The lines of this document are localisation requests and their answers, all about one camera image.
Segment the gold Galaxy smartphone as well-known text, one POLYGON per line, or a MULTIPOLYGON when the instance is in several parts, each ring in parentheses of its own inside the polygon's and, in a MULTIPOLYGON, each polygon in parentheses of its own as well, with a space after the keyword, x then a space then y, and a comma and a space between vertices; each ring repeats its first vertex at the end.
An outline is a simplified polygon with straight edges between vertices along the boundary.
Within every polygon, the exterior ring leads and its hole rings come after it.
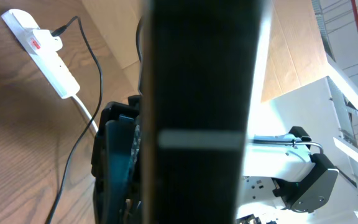
POLYGON ((270 1, 147 1, 142 220, 234 223, 270 1))

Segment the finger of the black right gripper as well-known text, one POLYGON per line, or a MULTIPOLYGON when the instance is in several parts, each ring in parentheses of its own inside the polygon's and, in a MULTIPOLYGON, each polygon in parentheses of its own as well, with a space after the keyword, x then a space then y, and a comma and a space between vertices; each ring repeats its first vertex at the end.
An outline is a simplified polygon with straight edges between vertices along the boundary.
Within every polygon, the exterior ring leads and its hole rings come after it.
POLYGON ((139 118, 108 121, 101 152, 101 223, 140 223, 139 118))

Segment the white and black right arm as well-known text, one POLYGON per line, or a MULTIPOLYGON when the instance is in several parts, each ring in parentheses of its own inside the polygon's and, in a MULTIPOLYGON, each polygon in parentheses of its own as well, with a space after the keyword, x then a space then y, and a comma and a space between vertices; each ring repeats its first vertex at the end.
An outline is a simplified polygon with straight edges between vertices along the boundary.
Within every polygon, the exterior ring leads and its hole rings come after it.
POLYGON ((227 128, 229 112, 164 113, 148 142, 142 97, 110 102, 91 158, 96 223, 247 223, 263 213, 312 213, 326 205, 338 170, 295 126, 281 136, 227 128))

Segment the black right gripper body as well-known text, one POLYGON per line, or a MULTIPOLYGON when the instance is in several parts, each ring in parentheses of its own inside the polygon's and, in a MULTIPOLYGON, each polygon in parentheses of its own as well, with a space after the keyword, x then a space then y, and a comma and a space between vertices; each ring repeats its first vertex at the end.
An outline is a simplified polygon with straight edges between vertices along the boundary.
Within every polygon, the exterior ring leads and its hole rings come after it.
POLYGON ((141 96, 134 95, 128 97, 128 104, 109 102, 102 110, 101 121, 99 122, 99 131, 96 133, 93 144, 93 153, 91 158, 91 174, 95 177, 93 191, 93 207, 95 222, 101 223, 101 150, 104 146, 105 129, 108 121, 124 119, 130 120, 139 118, 141 96))

